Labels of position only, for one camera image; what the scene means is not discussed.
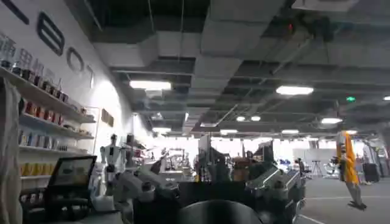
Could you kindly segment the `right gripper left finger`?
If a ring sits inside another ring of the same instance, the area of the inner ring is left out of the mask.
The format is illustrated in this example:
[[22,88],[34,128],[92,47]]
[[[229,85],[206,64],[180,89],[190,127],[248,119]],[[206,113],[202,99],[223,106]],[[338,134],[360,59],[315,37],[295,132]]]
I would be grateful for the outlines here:
[[121,173],[113,190],[113,199],[117,203],[134,199],[150,202],[156,197],[173,200],[179,198],[179,184],[167,181],[164,176],[149,169],[133,169]]

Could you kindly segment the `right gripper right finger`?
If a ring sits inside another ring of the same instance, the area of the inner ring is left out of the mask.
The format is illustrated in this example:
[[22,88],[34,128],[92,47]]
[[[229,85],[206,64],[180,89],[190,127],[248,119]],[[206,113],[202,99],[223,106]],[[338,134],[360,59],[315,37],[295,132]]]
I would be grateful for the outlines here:
[[284,172],[274,166],[246,182],[245,190],[258,208],[299,213],[305,206],[306,178],[298,170]]

